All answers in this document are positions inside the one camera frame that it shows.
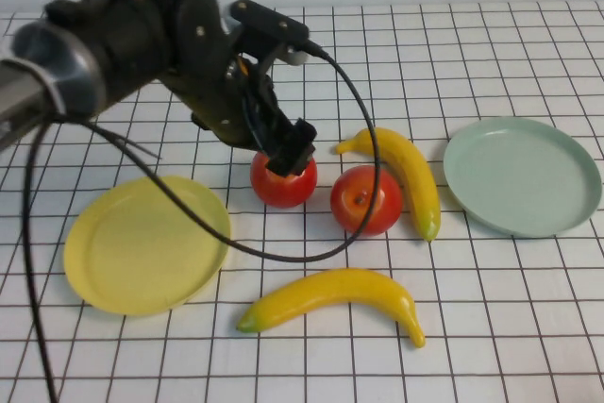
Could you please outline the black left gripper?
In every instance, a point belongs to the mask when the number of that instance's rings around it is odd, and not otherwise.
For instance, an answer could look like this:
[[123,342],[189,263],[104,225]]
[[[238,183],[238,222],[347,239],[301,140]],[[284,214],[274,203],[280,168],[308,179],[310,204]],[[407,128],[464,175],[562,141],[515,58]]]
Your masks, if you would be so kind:
[[265,168],[277,176],[304,172],[315,150],[316,129],[290,121],[277,103],[274,85],[246,58],[192,58],[193,122],[233,147],[262,151]]

